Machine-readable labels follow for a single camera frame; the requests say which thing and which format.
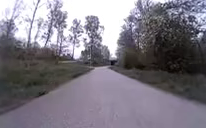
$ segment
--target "treeline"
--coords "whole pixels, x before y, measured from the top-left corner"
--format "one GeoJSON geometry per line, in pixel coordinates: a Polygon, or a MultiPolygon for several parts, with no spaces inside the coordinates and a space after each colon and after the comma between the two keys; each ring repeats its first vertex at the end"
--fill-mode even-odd
{"type": "Polygon", "coordinates": [[[106,47],[101,44],[103,26],[98,17],[87,16],[85,25],[81,24],[81,20],[74,19],[72,26],[68,27],[68,13],[63,10],[62,0],[34,0],[31,6],[23,0],[15,0],[14,6],[5,12],[0,20],[1,61],[20,60],[28,66],[32,65],[33,60],[53,60],[58,63],[61,59],[74,59],[75,49],[81,41],[86,49],[106,47]],[[44,8],[47,16],[38,17],[38,12],[44,8]],[[27,39],[20,38],[19,32],[22,31],[27,32],[27,39]]]}
{"type": "Polygon", "coordinates": [[[206,0],[138,0],[122,26],[117,57],[125,68],[206,73],[206,0]]]}

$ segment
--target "road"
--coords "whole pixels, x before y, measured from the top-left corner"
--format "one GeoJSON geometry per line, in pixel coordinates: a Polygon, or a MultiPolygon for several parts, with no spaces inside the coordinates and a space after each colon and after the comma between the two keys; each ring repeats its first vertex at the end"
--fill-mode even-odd
{"type": "Polygon", "coordinates": [[[206,106],[96,68],[0,116],[0,128],[206,128],[206,106]]]}

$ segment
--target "tree trunk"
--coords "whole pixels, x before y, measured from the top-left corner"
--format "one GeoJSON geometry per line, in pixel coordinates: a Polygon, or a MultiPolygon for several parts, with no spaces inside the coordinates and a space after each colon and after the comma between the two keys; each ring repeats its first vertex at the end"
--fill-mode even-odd
{"type": "Polygon", "coordinates": [[[73,54],[72,54],[72,59],[74,59],[74,51],[75,51],[75,42],[73,42],[73,54]]]}

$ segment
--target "sky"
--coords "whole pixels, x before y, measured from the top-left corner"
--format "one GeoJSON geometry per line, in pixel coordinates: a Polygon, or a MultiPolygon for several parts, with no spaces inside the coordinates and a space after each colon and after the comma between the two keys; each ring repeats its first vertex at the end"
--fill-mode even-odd
{"type": "MultiPolygon", "coordinates": [[[[24,2],[27,5],[32,4],[32,0],[24,0],[24,2]]],[[[121,26],[124,24],[124,19],[134,8],[136,0],[63,0],[63,2],[63,10],[68,12],[67,28],[70,28],[74,18],[80,19],[84,24],[85,17],[88,15],[96,15],[99,17],[101,25],[105,27],[102,44],[107,45],[112,56],[115,56],[121,26]]],[[[4,16],[5,9],[12,7],[13,3],[14,0],[0,0],[0,19],[4,16]]],[[[31,15],[29,9],[23,13],[23,16],[27,14],[31,15]]],[[[46,17],[46,15],[47,11],[45,7],[42,7],[38,10],[36,18],[46,17]]],[[[26,25],[27,24],[22,22],[17,32],[17,37],[26,39],[26,25]]],[[[81,46],[75,50],[75,58],[79,58],[83,49],[83,44],[81,44],[81,46]]]]}

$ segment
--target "grass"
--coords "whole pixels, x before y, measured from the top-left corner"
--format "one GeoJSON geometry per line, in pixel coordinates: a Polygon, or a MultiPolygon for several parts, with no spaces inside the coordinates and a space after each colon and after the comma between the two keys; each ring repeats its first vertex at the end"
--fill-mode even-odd
{"type": "Polygon", "coordinates": [[[206,76],[204,75],[171,74],[164,71],[137,69],[126,70],[119,67],[110,67],[110,69],[147,83],[152,87],[206,104],[206,76]]]}
{"type": "Polygon", "coordinates": [[[76,63],[56,65],[51,62],[35,62],[29,68],[25,68],[24,64],[8,63],[1,69],[0,114],[45,95],[60,84],[91,70],[76,63]]]}

